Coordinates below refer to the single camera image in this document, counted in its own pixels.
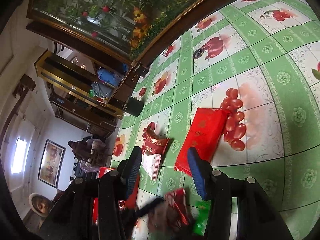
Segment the red white hearts packet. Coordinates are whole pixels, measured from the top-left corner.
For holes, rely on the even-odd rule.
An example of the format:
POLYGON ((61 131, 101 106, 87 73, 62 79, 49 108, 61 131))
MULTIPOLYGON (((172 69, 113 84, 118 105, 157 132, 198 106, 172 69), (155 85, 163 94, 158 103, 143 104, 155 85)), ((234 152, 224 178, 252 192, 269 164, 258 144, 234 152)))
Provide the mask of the red white hearts packet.
POLYGON ((178 233, 190 223, 185 203, 185 189, 178 188, 159 198, 159 203, 148 213, 148 230, 178 233))

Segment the red white striped packet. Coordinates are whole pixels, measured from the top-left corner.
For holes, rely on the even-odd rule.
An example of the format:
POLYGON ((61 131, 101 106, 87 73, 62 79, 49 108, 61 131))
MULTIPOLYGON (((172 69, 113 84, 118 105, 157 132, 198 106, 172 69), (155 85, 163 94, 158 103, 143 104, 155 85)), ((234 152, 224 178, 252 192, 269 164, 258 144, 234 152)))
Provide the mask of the red white striped packet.
POLYGON ((161 154, 145 154, 143 157, 143 168, 152 181, 156 181, 158 178, 161 158, 161 154))

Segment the crumpled red wrapper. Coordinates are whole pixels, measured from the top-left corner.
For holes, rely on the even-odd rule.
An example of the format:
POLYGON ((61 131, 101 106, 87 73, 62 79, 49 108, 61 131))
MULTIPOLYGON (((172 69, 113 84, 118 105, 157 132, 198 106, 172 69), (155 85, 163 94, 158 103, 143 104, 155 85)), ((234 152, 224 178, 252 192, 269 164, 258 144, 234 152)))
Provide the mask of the crumpled red wrapper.
POLYGON ((167 149, 167 145, 170 140, 169 138, 159 138, 159 136, 154 132, 154 130, 150 126, 144 129, 143 138, 144 140, 142 144, 142 154, 146 155, 163 155, 167 149))

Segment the green snack packet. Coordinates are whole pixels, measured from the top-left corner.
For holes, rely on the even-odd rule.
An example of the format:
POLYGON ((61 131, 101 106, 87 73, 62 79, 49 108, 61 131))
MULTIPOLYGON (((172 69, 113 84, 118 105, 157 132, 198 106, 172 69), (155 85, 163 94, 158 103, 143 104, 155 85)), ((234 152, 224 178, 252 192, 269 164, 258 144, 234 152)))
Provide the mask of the green snack packet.
POLYGON ((196 203, 196 207, 199 213, 195 218, 193 232, 197 235, 203 236, 206 231, 211 203, 212 203, 211 200, 208 200, 208 201, 202 200, 196 203))

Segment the seated person in background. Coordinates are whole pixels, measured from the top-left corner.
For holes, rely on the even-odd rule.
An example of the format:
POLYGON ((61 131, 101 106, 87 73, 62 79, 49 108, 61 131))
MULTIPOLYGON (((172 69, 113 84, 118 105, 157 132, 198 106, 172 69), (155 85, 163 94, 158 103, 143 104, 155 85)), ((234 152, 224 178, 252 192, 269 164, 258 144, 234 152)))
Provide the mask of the seated person in background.
POLYGON ((72 149, 75 158, 80 163, 80 168, 85 173, 99 173, 100 168, 106 164, 109 148, 100 139, 69 140, 68 146, 72 149))

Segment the large flat red packet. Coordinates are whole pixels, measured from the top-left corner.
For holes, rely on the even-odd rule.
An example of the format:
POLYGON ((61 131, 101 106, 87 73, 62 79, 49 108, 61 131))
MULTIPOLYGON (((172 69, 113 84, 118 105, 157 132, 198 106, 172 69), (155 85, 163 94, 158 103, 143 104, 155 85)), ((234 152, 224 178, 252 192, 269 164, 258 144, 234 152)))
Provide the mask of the large flat red packet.
POLYGON ((210 162, 215 154, 231 112, 221 108, 198 108, 176 158, 174 170, 191 176, 188 150, 196 148, 202 160, 210 162))

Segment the black round container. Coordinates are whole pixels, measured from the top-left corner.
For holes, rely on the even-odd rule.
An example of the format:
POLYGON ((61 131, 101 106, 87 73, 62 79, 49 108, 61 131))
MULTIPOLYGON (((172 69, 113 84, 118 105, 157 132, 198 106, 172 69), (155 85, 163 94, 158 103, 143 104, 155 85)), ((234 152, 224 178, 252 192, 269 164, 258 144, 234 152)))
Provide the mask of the black round container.
POLYGON ((124 105, 124 112, 134 117, 138 117, 144 107, 144 102, 129 96, 124 105))

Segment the person in red plaid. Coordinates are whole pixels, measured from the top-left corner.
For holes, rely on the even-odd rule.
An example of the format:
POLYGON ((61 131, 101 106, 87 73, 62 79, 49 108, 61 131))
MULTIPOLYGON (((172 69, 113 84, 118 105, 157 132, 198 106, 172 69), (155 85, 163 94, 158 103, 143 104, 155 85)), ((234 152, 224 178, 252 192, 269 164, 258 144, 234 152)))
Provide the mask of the person in red plaid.
POLYGON ((64 194, 64 191, 59 191, 53 200, 49 200, 47 197, 38 194, 32 193, 29 195, 29 205, 31 209, 40 217, 46 218, 53 206, 60 199, 60 197, 64 194))

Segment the small dark jar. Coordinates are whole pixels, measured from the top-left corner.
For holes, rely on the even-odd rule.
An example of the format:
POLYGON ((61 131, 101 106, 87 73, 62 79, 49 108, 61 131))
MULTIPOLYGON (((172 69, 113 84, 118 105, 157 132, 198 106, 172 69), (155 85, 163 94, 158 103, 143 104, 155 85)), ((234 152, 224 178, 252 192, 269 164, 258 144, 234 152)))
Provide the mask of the small dark jar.
POLYGON ((146 74, 148 74, 149 69, 150 69, 150 67, 145 66, 145 65, 142 64, 142 63, 139 63, 139 64, 137 64, 137 65, 135 66, 134 72, 135 72, 137 75, 141 76, 141 77, 145 77, 146 74))

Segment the framed wall picture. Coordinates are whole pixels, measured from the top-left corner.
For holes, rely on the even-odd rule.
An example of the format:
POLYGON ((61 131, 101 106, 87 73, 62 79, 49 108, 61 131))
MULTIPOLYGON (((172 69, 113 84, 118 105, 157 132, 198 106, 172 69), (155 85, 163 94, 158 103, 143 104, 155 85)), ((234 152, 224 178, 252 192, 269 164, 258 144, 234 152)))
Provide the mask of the framed wall picture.
POLYGON ((66 148, 47 139, 37 179, 57 189, 66 148))

